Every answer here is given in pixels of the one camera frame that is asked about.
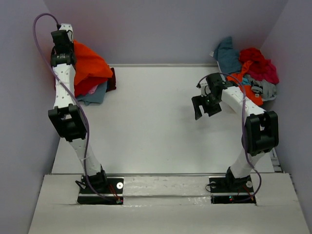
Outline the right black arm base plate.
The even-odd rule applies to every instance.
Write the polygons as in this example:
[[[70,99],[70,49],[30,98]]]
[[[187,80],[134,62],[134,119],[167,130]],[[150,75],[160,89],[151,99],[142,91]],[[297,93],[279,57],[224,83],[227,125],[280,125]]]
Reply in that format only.
[[[256,204],[251,177],[240,180],[237,184],[229,186],[225,177],[210,177],[205,186],[211,194],[212,204]]]

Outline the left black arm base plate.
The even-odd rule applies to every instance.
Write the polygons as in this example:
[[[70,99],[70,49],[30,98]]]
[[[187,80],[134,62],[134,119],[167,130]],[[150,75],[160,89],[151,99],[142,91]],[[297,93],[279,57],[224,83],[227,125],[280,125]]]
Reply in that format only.
[[[94,193],[86,182],[76,180],[79,187],[77,203],[80,205],[123,205],[123,177],[108,177],[108,185],[105,187],[97,186],[95,190],[100,194]]]

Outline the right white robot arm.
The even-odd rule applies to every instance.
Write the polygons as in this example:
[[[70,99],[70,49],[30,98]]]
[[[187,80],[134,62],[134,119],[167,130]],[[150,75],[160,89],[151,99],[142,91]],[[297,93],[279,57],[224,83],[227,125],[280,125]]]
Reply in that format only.
[[[227,169],[224,179],[214,183],[215,188],[236,191],[246,185],[251,171],[256,171],[257,162],[278,145],[278,115],[274,111],[265,111],[250,100],[237,78],[230,76],[225,80],[223,76],[223,73],[212,73],[203,77],[196,85],[200,95],[192,97],[192,104],[196,120],[203,114],[211,117],[221,112],[222,102],[241,117],[242,152]]]

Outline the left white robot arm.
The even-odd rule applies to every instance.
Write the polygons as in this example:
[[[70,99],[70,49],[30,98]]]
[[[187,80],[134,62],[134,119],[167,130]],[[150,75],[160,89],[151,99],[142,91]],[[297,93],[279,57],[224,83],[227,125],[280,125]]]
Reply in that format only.
[[[58,29],[51,33],[54,43],[51,67],[56,78],[56,98],[48,116],[59,136],[72,146],[82,164],[84,178],[79,186],[100,195],[107,189],[108,180],[90,146],[89,123],[74,95],[76,56],[69,32]]]

